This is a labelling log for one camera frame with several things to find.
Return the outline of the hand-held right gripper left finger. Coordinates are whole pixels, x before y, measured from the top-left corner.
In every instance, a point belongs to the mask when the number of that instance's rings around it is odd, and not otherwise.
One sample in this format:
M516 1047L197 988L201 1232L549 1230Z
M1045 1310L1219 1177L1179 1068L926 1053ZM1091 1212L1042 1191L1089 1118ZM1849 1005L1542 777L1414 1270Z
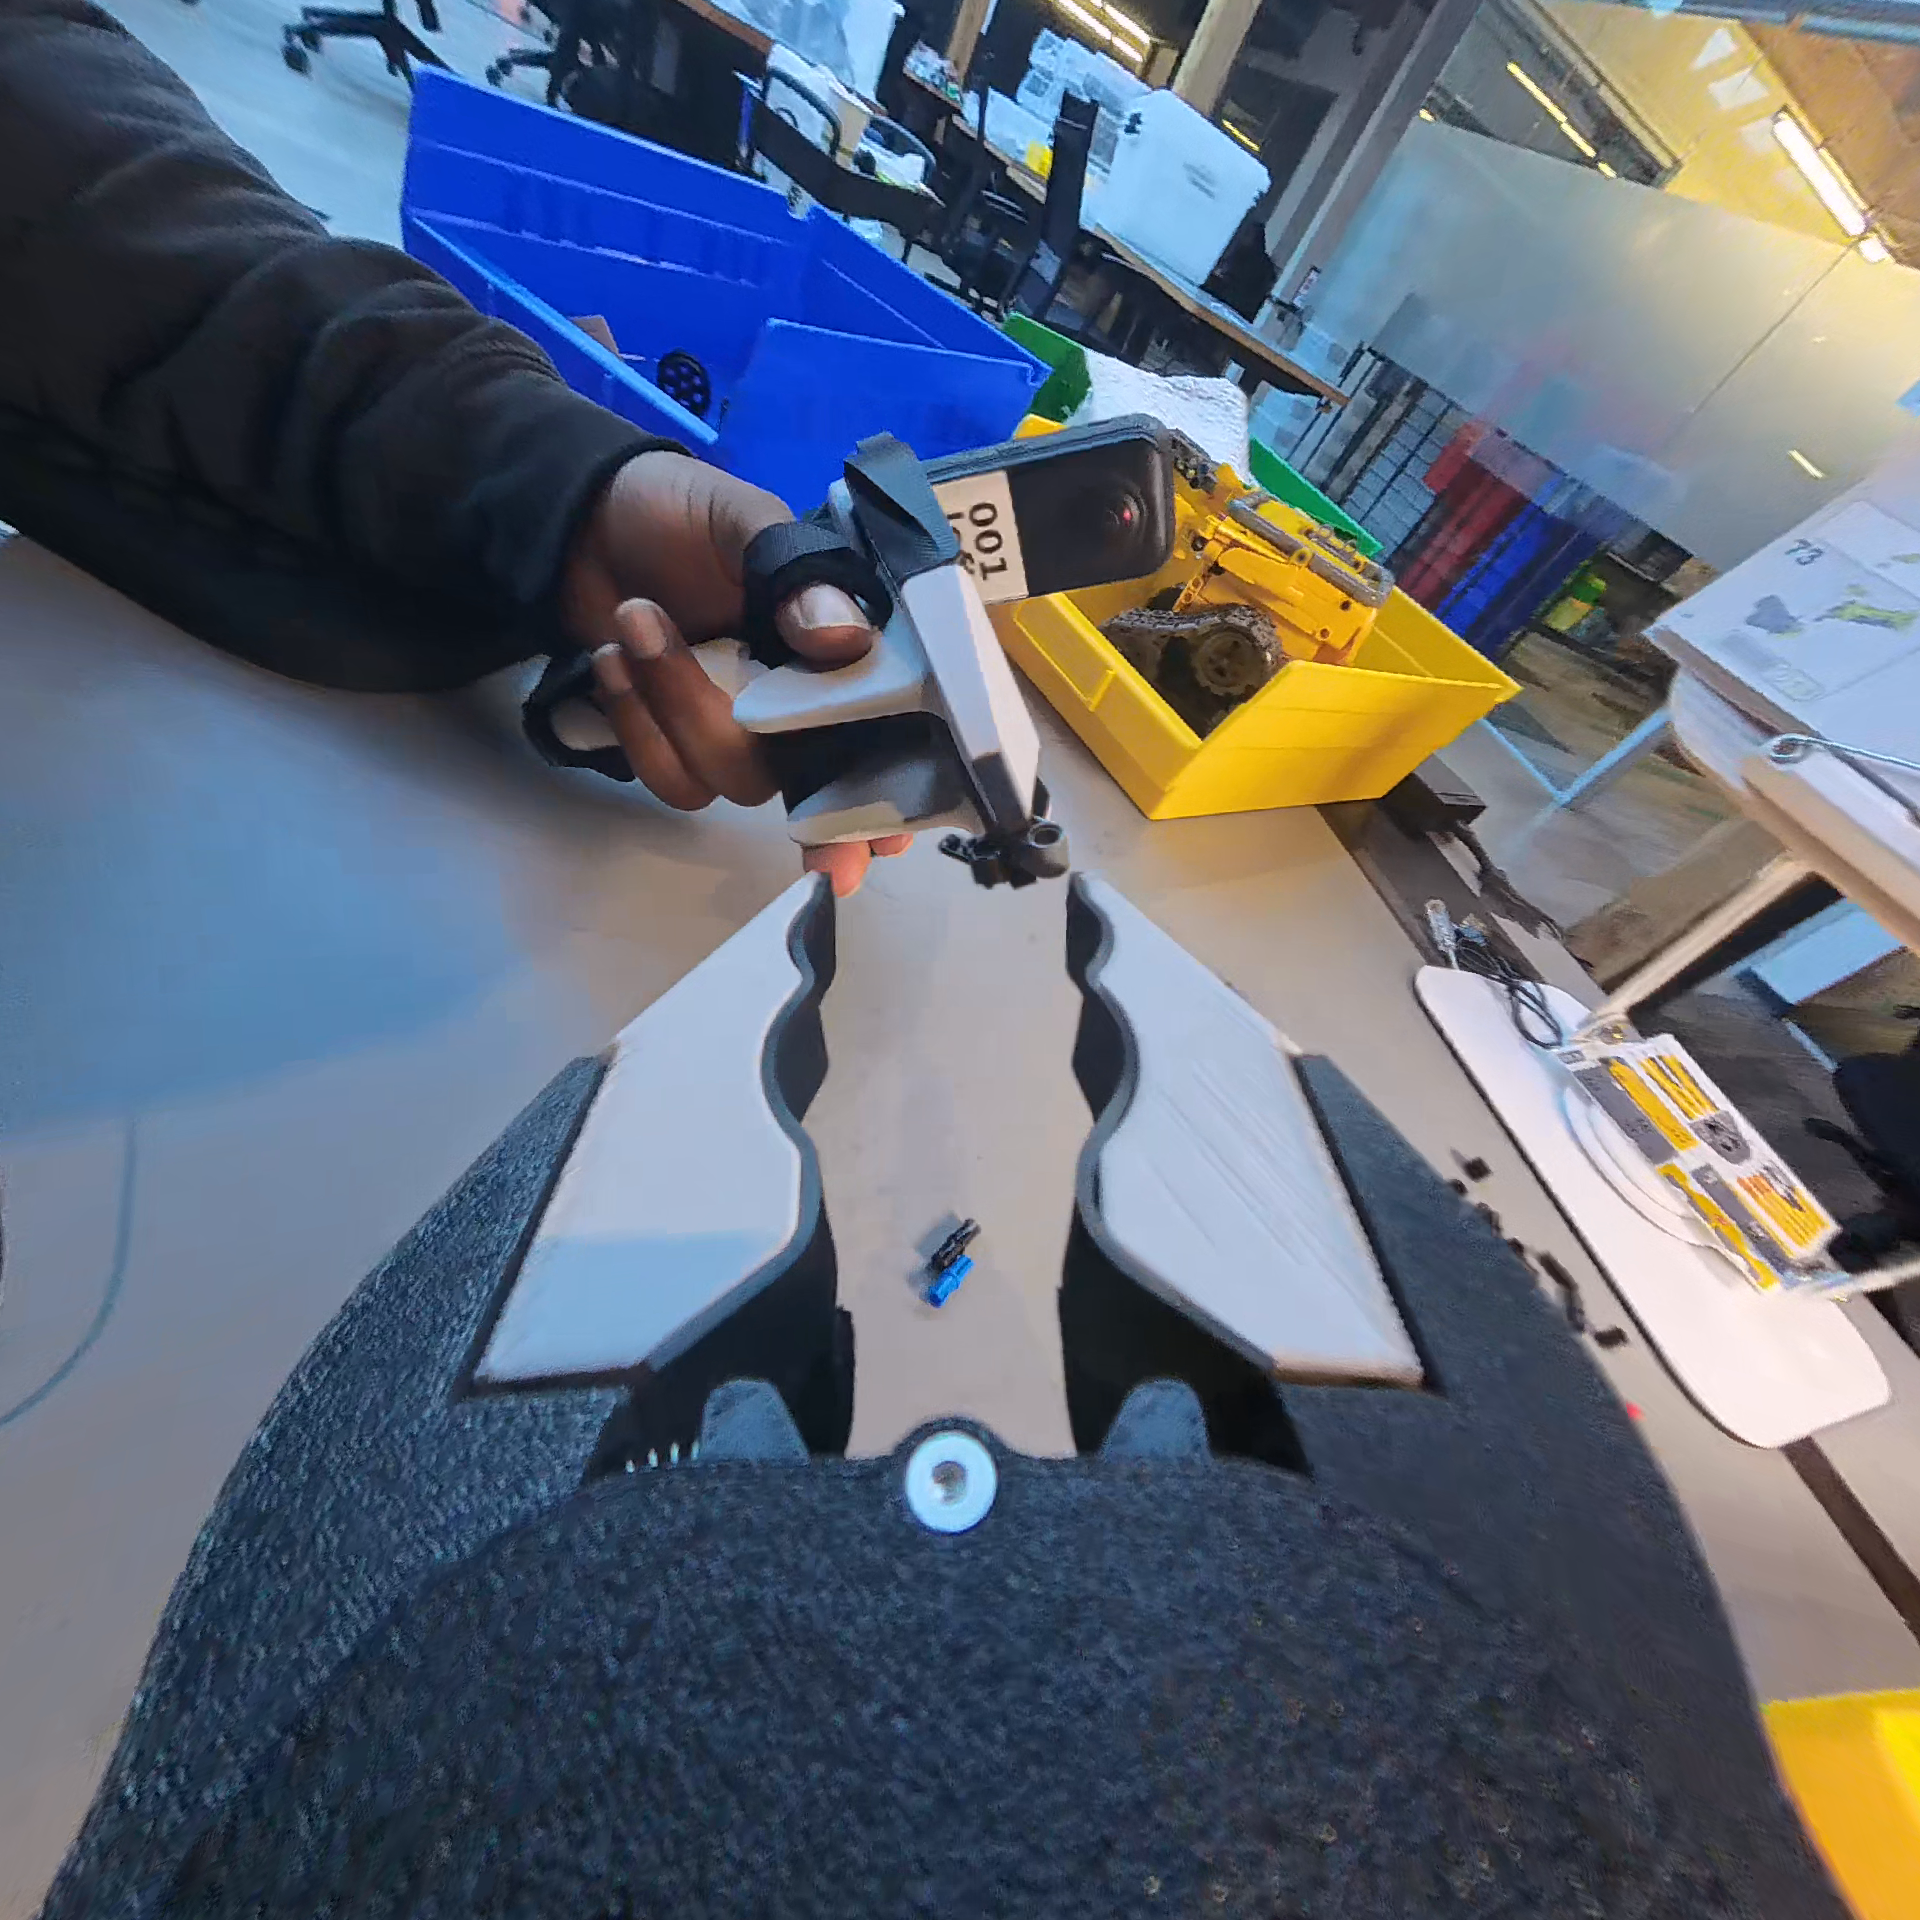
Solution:
M471 1358L487 1397L614 1387L604 1455L698 1440L739 1379L842 1455L855 1343L805 1118L828 1073L834 899L786 887L627 1022Z

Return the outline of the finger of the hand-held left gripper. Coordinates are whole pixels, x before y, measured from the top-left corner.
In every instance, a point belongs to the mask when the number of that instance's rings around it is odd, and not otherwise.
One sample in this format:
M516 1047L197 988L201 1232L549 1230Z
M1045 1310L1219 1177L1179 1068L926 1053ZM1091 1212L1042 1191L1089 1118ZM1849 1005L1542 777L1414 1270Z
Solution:
M961 739L993 828L1027 835L1039 816L1039 734L977 576L961 565Z
M900 816L929 822L966 798L981 831L1005 835L1005 740L989 671L998 648L970 566L951 559L911 576L900 609L926 659L935 721L902 757Z

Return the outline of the pile of small toy parts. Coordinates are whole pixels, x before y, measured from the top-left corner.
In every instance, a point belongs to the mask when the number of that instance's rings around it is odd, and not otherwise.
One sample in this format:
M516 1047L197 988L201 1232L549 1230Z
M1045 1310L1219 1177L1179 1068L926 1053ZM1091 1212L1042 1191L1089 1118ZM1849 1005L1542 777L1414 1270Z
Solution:
M1500 1212L1485 1197L1492 1166L1476 1155L1451 1151L1455 1172L1446 1180L1451 1191L1481 1217L1481 1223L1513 1252L1526 1273L1541 1283L1575 1337L1587 1339L1599 1353L1615 1353L1628 1343L1625 1325L1603 1325L1589 1312L1587 1295L1572 1269L1546 1248L1533 1248L1510 1235Z

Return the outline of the person's left forearm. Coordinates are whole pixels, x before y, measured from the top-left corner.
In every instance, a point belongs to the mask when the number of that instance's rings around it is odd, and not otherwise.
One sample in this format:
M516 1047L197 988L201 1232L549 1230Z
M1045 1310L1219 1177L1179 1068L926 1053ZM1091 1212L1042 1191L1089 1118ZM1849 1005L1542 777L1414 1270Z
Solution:
M4 523L292 680L563 652L611 477L670 449L338 238L94 4L4 4Z

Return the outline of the grey desk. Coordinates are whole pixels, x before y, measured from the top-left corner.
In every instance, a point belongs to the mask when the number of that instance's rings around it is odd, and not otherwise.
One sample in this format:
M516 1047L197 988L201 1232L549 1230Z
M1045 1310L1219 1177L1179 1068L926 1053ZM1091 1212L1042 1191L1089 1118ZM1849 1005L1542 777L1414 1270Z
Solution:
M834 902L842 1455L474 1389L618 1031L801 875L522 673L255 671L4 541L4 1916L1846 1916L1665 1435L1451 1191L1492 1118L1310 813L1110 881L1303 1059L1423 1389L1071 1445L1067 879ZM962 1217L973 1273L924 1301Z

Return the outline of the person's left hand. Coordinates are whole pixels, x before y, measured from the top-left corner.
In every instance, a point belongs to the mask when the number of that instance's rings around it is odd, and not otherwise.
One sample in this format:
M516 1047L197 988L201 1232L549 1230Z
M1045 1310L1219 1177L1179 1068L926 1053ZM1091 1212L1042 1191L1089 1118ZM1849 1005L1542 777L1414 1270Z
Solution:
M567 558L563 620L591 655L591 702L657 800L758 806L777 775L699 644L733 639L742 559L791 509L733 475L646 449L611 477Z

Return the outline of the green plastic bin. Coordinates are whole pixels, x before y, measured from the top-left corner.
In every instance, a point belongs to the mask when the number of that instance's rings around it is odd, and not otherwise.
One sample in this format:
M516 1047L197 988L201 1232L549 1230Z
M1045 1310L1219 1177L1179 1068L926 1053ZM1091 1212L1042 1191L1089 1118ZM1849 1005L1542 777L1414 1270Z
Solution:
M1028 412L1050 422L1067 424L1092 390L1089 350L1057 327L1028 316L1009 312L998 327L1011 340L1042 360L1047 369Z

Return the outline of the black toy tracks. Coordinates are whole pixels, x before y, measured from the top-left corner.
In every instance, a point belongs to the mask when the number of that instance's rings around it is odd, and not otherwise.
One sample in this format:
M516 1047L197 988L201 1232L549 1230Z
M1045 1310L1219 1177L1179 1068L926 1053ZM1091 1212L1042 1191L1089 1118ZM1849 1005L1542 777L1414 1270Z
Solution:
M1174 608L1162 593L1115 612L1100 630L1195 736L1252 702L1290 660L1278 624L1252 603Z

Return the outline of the yellow toy model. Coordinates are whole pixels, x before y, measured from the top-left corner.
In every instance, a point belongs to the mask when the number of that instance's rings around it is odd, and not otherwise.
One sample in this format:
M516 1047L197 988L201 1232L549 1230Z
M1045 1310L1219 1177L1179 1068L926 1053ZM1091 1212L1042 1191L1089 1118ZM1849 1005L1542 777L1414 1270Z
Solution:
M1172 439L1170 461L1183 565L1170 609L1255 608L1284 659L1354 662L1395 589L1389 572L1189 439Z

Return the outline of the yellow plastic bin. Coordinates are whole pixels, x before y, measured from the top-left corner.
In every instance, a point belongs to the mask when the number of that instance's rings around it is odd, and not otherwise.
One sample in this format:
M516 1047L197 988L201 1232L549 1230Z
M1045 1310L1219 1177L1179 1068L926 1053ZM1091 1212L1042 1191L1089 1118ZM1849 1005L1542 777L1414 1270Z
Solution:
M1918 1916L1918 1692L1777 1699L1783 1783L1855 1918Z
M1127 582L993 609L1039 697L1148 820L1379 800L1521 685L1396 585L1354 662L1286 660L1209 736L1195 736L1101 637L1122 609L1177 592L1170 556Z

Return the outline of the white printer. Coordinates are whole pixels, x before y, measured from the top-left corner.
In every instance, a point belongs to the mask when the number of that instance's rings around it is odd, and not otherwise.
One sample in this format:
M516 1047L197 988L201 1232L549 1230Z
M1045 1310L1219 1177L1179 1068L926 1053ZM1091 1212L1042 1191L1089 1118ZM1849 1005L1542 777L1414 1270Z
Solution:
M1084 207L1118 249L1199 286L1269 184L1258 148L1159 87L1130 104Z

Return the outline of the black power adapter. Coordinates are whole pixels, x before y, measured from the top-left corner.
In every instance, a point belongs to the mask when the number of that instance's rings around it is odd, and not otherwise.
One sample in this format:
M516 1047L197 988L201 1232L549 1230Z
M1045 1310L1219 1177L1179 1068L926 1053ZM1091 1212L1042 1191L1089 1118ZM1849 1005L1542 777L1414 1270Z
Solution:
M1375 801L1386 820L1407 840L1455 839L1476 845L1483 798L1451 769L1429 758Z

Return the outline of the yellow grey sticker sheet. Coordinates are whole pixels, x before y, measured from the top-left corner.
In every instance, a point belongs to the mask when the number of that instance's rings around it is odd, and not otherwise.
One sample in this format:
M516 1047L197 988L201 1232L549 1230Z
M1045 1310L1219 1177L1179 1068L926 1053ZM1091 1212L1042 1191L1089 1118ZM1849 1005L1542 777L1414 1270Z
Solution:
M1563 1115L1598 1175L1651 1225L1755 1291L1842 1295L1841 1223L1681 1039L1623 1029L1549 1049Z

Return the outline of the white folding stand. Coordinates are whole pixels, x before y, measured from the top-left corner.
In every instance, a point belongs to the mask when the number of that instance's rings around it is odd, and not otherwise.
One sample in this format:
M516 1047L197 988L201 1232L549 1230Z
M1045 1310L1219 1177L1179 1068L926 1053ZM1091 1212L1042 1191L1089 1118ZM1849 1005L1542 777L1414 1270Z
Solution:
M1883 1287L1849 1278L1851 1288L1837 1297L1755 1291L1715 1252L1651 1225L1572 1139L1549 1049L1607 1029L1651 1039L1636 1027L1642 1013L1778 940L1780 926L1818 915L1820 891L1854 902L1914 950L1915 757L1771 731L1689 671L1675 677L1668 708L1682 747L1780 853L1594 1007L1547 988L1546 1041L1526 1032L1509 993L1485 976L1423 966L1412 990L1697 1407L1748 1446L1785 1448L1887 1403L1881 1364L1841 1307Z

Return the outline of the black office chair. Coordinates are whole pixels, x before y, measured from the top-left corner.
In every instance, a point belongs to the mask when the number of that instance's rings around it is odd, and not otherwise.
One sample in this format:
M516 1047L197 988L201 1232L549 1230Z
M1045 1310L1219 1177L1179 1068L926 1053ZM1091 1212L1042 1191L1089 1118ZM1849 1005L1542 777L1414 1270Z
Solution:
M1807 1115L1805 1134L1846 1151L1881 1196L1881 1208L1842 1217L1833 1256L1862 1287L1901 1285L1918 1251L1918 1041L1842 1060L1830 1083L1846 1124Z
M390 76L407 87L417 83L419 68L449 70L449 61L399 19L397 3L377 6L302 6L299 15L282 30L283 64L305 76L316 53L330 41L369 41Z

